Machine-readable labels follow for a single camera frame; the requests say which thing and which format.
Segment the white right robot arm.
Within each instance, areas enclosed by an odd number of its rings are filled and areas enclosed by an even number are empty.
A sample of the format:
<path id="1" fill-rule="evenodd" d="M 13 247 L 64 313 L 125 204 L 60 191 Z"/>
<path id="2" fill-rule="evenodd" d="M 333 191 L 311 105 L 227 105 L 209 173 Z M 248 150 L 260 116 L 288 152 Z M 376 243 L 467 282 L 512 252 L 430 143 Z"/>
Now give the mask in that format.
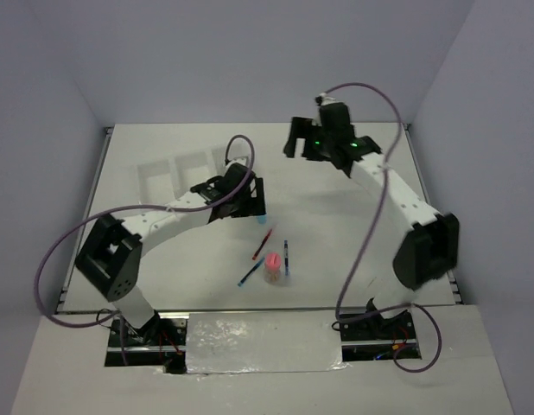
<path id="1" fill-rule="evenodd" d="M 396 328 L 396 316 L 416 300 L 419 291 L 456 267 L 459 221 L 423 201 L 390 167 L 386 153 L 371 137 L 357 136 L 346 104 L 324 99 L 316 118 L 292 118 L 283 148 L 286 157 L 295 156 L 298 140 L 304 142 L 303 158 L 330 162 L 342 171 L 378 199 L 375 216 L 390 215 L 402 234 L 392 271 L 366 306 L 367 331 L 385 338 Z"/>

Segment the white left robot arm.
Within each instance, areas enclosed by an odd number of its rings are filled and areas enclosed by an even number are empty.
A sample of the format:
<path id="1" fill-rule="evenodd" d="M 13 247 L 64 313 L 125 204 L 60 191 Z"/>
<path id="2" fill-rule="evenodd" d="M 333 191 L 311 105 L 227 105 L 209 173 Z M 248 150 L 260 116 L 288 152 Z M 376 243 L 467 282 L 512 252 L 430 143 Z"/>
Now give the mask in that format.
<path id="1" fill-rule="evenodd" d="M 123 219 L 99 216 L 75 259 L 76 268 L 123 315 L 129 335 L 154 342 L 165 324 L 137 287 L 141 259 L 175 236 L 225 217 L 266 214 L 264 179 L 239 162 L 194 185 L 160 210 Z"/>

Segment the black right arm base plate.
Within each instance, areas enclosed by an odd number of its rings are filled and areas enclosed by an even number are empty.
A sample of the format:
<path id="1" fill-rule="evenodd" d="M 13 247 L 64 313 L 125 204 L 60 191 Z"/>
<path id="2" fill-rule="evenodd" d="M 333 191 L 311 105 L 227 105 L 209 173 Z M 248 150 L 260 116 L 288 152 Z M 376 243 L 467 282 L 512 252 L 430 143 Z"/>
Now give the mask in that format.
<path id="1" fill-rule="evenodd" d="M 340 333 L 343 342 L 392 341 L 407 342 L 416 339 L 416 331 L 409 311 L 384 319 L 374 316 L 353 323 L 334 322 L 332 329 Z"/>

